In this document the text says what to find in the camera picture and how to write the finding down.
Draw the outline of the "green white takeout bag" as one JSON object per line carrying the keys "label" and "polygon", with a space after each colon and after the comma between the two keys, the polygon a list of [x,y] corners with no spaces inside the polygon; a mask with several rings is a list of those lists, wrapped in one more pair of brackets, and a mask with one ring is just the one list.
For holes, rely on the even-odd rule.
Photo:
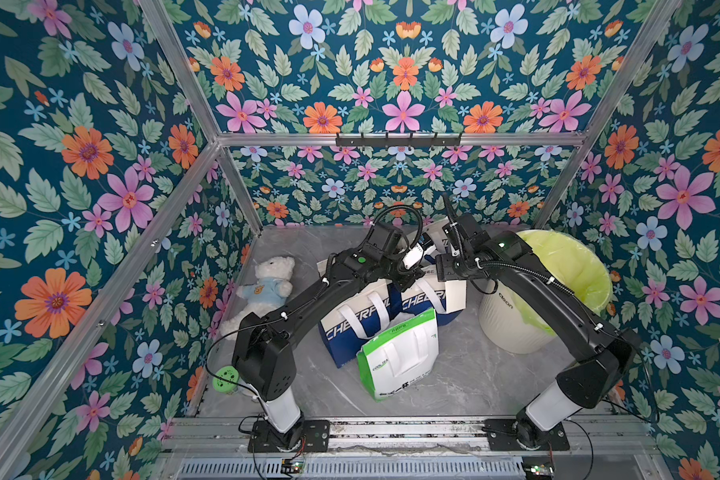
{"label": "green white takeout bag", "polygon": [[437,312],[429,308],[366,342],[357,354],[359,378],[380,402],[426,377],[439,353]]}

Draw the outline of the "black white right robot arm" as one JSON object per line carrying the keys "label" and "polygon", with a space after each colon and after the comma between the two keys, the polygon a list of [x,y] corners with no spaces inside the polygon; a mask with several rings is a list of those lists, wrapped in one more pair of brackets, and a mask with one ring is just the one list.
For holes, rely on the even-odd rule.
{"label": "black white right robot arm", "polygon": [[508,434],[526,450],[545,447],[554,428],[578,411],[596,407],[624,376],[638,353],[639,336],[604,324],[519,233],[492,236],[471,214],[457,215],[448,195],[443,201],[450,254],[436,257],[438,279],[486,277],[508,287],[555,331],[574,359],[518,412]]}

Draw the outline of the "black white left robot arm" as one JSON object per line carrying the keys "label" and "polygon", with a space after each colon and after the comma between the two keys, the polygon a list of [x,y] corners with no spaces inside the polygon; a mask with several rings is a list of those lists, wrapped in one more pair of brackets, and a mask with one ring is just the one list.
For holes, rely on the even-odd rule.
{"label": "black white left robot arm", "polygon": [[265,316],[249,313],[242,319],[231,365],[264,411],[256,422],[263,428],[259,438],[283,451],[301,446],[305,419],[291,389],[297,376],[294,350],[324,317],[372,283],[389,280],[404,290],[421,278],[422,256],[414,249],[423,227],[420,211],[410,205],[380,210],[358,246],[329,256],[318,281]]}

